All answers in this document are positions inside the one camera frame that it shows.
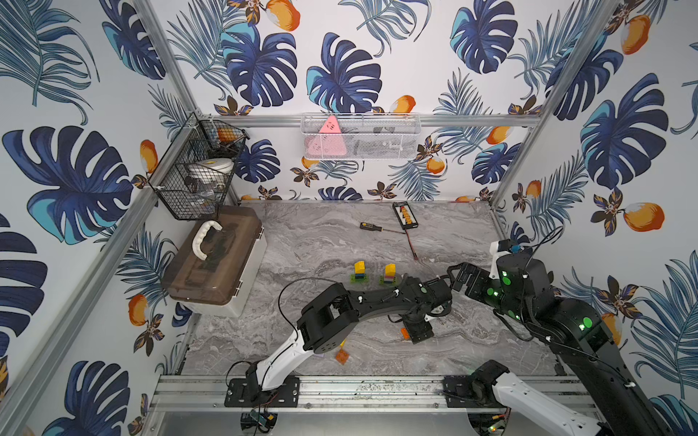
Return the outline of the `lime long base lego brick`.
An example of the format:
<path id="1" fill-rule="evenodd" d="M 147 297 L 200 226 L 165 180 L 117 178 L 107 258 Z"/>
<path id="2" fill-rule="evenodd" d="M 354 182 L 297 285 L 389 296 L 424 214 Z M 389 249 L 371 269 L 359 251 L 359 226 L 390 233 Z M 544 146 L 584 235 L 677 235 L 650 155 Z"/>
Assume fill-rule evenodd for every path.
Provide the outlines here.
<path id="1" fill-rule="evenodd" d="M 367 283 L 369 281 L 368 276 L 365 277 L 363 280 L 356 280 L 354 279 L 354 274 L 351 275 L 350 277 L 351 283 Z"/>

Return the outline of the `brown square lego brick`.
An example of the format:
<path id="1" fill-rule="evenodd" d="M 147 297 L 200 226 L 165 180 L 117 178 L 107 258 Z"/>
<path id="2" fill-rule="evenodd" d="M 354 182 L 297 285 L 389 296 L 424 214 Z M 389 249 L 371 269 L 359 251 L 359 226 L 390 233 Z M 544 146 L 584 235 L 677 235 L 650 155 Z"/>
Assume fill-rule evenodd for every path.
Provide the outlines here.
<path id="1" fill-rule="evenodd" d="M 345 365 L 346 362 L 348 361 L 349 357 L 350 357 L 350 355 L 348 352 L 346 352 L 345 350 L 340 350 L 336 354 L 336 361 L 338 361 L 338 363 L 340 363 L 341 365 Z"/>

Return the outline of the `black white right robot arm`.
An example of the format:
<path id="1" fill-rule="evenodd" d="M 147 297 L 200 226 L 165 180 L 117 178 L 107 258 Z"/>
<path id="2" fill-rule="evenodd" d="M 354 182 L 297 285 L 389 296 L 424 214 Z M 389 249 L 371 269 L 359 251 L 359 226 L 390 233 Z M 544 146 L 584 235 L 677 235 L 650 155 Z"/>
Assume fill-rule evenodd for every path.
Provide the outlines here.
<path id="1" fill-rule="evenodd" d="M 560 356 L 590 393 L 615 435 L 668 435 L 671 430 L 634 378 L 613 335 L 594 308 L 556 294 L 545 265 L 494 243 L 492 268 L 460 263 L 448 269 L 451 287 L 518 321 Z"/>

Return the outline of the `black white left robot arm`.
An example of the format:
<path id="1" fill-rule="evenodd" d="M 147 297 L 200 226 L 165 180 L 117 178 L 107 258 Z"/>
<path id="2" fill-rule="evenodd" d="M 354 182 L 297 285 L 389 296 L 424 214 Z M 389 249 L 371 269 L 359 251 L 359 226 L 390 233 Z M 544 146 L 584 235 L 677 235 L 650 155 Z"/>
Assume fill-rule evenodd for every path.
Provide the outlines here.
<path id="1" fill-rule="evenodd" d="M 297 405 L 299 379 L 292 372 L 313 354 L 338 349 L 361 321 L 396 316 L 409 340 L 434 336 L 432 319 L 450 314 L 452 291 L 443 278 L 423 282 L 405 276 L 396 287 L 369 292 L 349 291 L 333 283 L 305 305 L 294 332 L 271 355 L 252 363 L 243 379 L 226 383 L 228 408 L 292 408 Z"/>

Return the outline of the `black screwdriver bit case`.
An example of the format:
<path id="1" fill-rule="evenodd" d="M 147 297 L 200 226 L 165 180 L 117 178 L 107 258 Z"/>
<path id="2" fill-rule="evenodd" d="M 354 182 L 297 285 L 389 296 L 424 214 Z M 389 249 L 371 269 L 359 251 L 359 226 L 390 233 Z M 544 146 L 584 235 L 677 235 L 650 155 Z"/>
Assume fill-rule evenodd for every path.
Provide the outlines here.
<path id="1" fill-rule="evenodd" d="M 392 203 L 399 225 L 404 231 L 417 228 L 419 223 L 414 215 L 411 206 L 407 202 Z"/>

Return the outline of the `black yellow screwdriver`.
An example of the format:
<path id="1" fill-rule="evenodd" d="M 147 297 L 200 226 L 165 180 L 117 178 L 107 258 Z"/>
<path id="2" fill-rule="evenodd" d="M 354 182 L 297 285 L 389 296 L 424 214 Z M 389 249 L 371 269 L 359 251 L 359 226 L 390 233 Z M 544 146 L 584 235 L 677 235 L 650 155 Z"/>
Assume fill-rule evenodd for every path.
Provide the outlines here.
<path id="1" fill-rule="evenodd" d="M 366 222 L 360 223 L 359 228 L 361 230 L 365 230 L 365 231 L 369 231 L 369 232 L 389 232 L 389 233 L 394 233 L 394 234 L 405 234 L 404 231 L 396 231 L 396 230 L 386 229 L 385 227 L 381 227 L 379 225 L 373 225 L 372 223 L 366 223 Z"/>

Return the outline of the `pink triangular object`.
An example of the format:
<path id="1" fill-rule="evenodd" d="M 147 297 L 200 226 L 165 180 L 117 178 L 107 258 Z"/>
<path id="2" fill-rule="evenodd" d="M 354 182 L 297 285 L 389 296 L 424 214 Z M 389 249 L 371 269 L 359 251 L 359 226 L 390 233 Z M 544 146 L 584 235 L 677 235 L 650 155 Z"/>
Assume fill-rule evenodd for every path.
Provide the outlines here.
<path id="1" fill-rule="evenodd" d="M 328 116 L 317 131 L 313 128 L 311 133 L 305 134 L 306 158 L 326 159 L 347 156 L 345 138 L 336 116 Z"/>

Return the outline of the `brown translucent tool case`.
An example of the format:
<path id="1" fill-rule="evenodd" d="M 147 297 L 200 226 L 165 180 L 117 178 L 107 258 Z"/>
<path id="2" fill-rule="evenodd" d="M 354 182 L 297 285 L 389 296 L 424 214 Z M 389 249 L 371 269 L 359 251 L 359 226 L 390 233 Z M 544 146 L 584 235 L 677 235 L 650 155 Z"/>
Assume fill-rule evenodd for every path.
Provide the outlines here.
<path id="1" fill-rule="evenodd" d="M 267 242 L 250 207 L 225 206 L 201 221 L 165 269 L 162 287 L 196 314 L 238 318 L 252 292 Z"/>

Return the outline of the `white object in basket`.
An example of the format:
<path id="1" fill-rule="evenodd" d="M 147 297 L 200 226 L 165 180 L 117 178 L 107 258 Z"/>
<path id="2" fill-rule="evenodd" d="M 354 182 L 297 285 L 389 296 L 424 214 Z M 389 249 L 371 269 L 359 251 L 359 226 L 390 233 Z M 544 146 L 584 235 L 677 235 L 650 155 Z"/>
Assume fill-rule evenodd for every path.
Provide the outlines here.
<path id="1" fill-rule="evenodd" d="M 234 162 L 230 158 L 206 159 L 187 165 L 189 175 L 205 183 L 223 180 L 229 176 L 233 170 Z"/>

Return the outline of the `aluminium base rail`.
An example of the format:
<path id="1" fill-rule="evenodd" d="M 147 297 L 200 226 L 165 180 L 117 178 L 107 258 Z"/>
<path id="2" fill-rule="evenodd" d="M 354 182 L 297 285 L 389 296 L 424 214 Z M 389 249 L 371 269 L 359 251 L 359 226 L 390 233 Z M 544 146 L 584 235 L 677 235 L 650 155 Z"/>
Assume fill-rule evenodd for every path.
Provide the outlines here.
<path id="1" fill-rule="evenodd" d="M 263 409 L 281 412 L 495 412 L 444 396 L 456 385 L 438 376 L 298 376 L 272 394 Z M 245 382 L 222 376 L 163 376 L 150 406 L 154 412 L 248 412 Z"/>

